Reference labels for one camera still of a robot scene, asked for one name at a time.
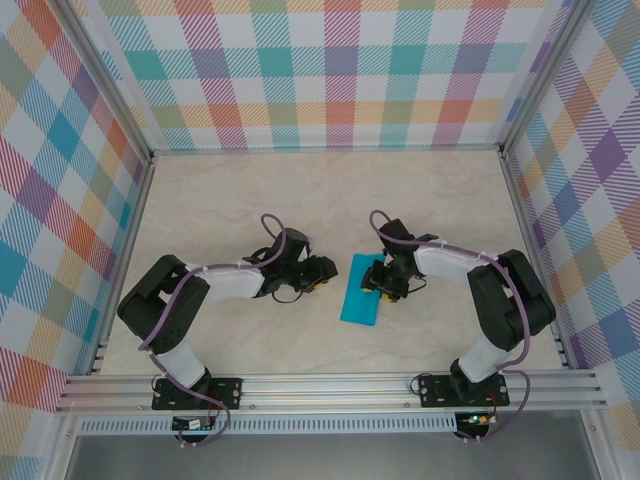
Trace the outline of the teal paper sheet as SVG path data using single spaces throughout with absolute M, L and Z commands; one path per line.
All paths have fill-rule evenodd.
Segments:
M 356 253 L 353 255 L 340 314 L 341 321 L 367 327 L 375 325 L 380 293 L 377 291 L 365 292 L 361 289 L 361 282 L 373 262 L 383 259 L 382 254 Z

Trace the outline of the grey metal shelf panel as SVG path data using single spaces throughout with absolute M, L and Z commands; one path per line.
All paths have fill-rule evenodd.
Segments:
M 65 480 L 600 480 L 583 450 L 464 445 L 429 435 L 83 436 Z

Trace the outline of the long aluminium mounting rail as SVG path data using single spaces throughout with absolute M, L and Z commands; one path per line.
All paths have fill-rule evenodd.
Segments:
M 419 397 L 409 390 L 412 373 L 245 374 L 239 411 L 247 414 L 378 413 L 418 411 Z M 505 375 L 514 411 L 600 410 L 607 407 L 596 374 L 590 370 L 535 370 L 525 380 Z M 56 412 L 69 415 L 150 413 L 152 375 L 72 376 Z

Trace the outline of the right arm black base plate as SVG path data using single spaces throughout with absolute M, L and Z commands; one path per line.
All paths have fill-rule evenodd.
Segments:
M 418 393 L 422 408 L 510 405 L 506 381 L 500 374 L 467 386 L 460 386 L 453 375 L 422 375 Z

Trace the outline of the short aluminium frame rail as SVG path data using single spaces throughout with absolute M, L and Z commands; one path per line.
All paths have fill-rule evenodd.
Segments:
M 153 157 L 164 156 L 193 157 L 205 155 L 248 155 L 248 154 L 311 154 L 311 153 L 353 153 L 353 152 L 498 152 L 499 144 L 462 144 L 462 145 L 429 145 L 429 146 L 346 146 L 346 147 L 281 147 L 281 148 L 246 148 L 246 149 L 156 149 Z

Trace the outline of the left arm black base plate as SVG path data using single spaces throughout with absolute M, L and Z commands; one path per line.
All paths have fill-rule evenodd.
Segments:
M 241 378 L 204 377 L 191 387 L 197 393 L 222 402 L 230 410 L 240 406 L 243 380 Z M 206 410 L 209 403 L 184 392 L 169 379 L 157 379 L 154 383 L 151 408 L 167 410 Z

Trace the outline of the aluminium side rail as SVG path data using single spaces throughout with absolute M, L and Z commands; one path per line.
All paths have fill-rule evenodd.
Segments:
M 534 269 L 536 275 L 540 279 L 542 285 L 546 288 L 552 300 L 552 303 L 555 303 L 551 286 L 549 285 L 549 282 L 547 281 L 544 274 L 541 254 L 536 242 L 536 237 L 534 235 L 534 231 L 531 225 L 528 222 L 525 204 L 522 199 L 518 185 L 515 181 L 514 174 L 511 170 L 508 155 L 502 152 L 501 150 L 499 150 L 498 158 L 499 158 L 501 171 L 503 173 L 504 180 L 506 183 L 506 187 L 509 192 L 511 201 L 513 203 L 518 225 L 524 240 L 524 244 L 525 244 L 526 251 L 530 259 L 532 268 Z M 572 365 L 572 362 L 571 362 L 571 355 L 565 345 L 564 335 L 563 335 L 562 327 L 559 324 L 559 320 L 560 320 L 560 317 L 557 316 L 556 319 L 550 324 L 550 330 L 552 332 L 554 344 L 558 350 L 562 367 L 564 369 L 573 369 L 574 366 Z
M 146 162 L 143 170 L 144 175 L 142 177 L 139 194 L 137 196 L 133 212 L 130 216 L 129 225 L 124 238 L 123 249 L 120 257 L 118 258 L 118 262 L 116 263 L 116 269 L 114 271 L 115 276 L 112 287 L 109 291 L 109 296 L 107 297 L 105 311 L 96 326 L 95 335 L 90 344 L 89 356 L 83 365 L 81 373 L 82 376 L 91 375 L 94 372 L 94 366 L 98 362 L 98 351 L 108 343 L 110 332 L 116 318 L 117 306 L 126 280 L 142 216 L 151 190 L 155 169 L 156 158 L 152 156 L 151 159 Z

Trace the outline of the aluminium corner post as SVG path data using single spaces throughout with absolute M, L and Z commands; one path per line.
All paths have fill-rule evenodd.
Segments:
M 86 70 L 94 80 L 98 90 L 104 96 L 111 108 L 114 117 L 133 145 L 134 149 L 142 156 L 146 164 L 153 161 L 153 152 L 138 127 L 134 116 L 121 95 L 116 82 L 109 72 L 99 50 L 95 47 L 90 35 L 86 31 L 79 15 L 76 13 L 70 0 L 46 0 L 51 11 L 59 21 L 61 27 L 70 38 L 71 43 L 78 52 Z
M 584 23 L 589 18 L 598 0 L 575 0 L 568 11 L 558 35 L 543 58 L 539 72 L 533 79 L 531 88 L 524 97 L 504 140 L 500 143 L 500 159 L 506 162 L 519 139 L 523 136 L 535 110 L 541 103 L 547 89 L 555 80 L 569 54 Z

